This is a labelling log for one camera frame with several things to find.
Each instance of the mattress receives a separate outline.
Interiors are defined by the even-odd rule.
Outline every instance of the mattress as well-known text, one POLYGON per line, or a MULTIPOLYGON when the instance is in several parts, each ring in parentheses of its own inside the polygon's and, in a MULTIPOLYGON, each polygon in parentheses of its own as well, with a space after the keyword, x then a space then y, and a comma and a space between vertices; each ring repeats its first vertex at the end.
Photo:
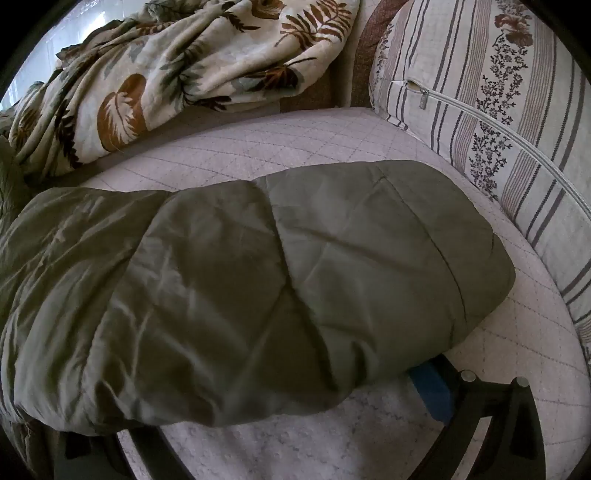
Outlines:
MULTIPOLYGON (((273 112, 224 117, 188 111, 145 141, 54 185, 178 190, 303 165, 383 159, 410 159, 440 170, 491 223, 517 271, 508 298, 446 355, 457 369, 471 369, 485 381, 528 378, 543 431, 547 478, 566 478, 591 440, 589 374, 554 281, 499 205, 442 157, 369 109, 261 116, 268 113, 273 112)), ((457 479, 469 472, 487 425, 481 420, 457 479)), ((338 407, 313 416, 276 416, 221 429, 179 423, 163 427, 163 433, 197 479, 385 480, 406 478, 442 428, 402 376, 356 391, 338 407)), ((150 479, 129 434, 119 438, 137 478, 150 479)))

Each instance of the olive green jacket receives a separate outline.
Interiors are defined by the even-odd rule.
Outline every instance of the olive green jacket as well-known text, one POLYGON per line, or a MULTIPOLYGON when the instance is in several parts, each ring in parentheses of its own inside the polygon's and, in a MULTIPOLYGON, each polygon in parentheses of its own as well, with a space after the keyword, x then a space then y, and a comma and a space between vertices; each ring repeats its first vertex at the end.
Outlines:
POLYGON ((414 161, 33 199, 1 168, 5 423, 318 412, 461 342, 514 282, 472 203, 414 161))

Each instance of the orange leaf print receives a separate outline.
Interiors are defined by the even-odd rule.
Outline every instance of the orange leaf print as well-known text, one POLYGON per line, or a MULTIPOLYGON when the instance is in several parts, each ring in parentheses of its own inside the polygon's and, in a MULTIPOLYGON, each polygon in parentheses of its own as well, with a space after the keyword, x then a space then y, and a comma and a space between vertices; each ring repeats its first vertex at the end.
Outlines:
POLYGON ((100 143, 107 152, 119 150, 148 129, 141 105, 145 88, 145 77, 134 73, 101 104, 96 128, 100 143))

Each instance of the striped pillow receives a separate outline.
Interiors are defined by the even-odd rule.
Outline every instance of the striped pillow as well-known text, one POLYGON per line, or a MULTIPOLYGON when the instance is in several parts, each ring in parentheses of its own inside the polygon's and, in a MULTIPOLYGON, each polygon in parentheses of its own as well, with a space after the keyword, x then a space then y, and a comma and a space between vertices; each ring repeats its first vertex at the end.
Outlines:
POLYGON ((369 95, 501 205, 589 351, 591 91, 556 35, 517 0, 410 0, 376 51, 369 95))

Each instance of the leaf-patterned blanket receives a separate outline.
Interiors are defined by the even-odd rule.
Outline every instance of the leaf-patterned blanket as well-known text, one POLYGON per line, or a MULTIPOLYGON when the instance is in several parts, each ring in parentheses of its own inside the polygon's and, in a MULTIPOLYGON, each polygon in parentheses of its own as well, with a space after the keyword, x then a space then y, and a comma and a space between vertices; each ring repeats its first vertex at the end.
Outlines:
POLYGON ((65 48, 19 102, 9 141, 24 174, 59 176, 187 105, 254 108, 301 93, 339 54, 359 0, 152 0, 65 48))

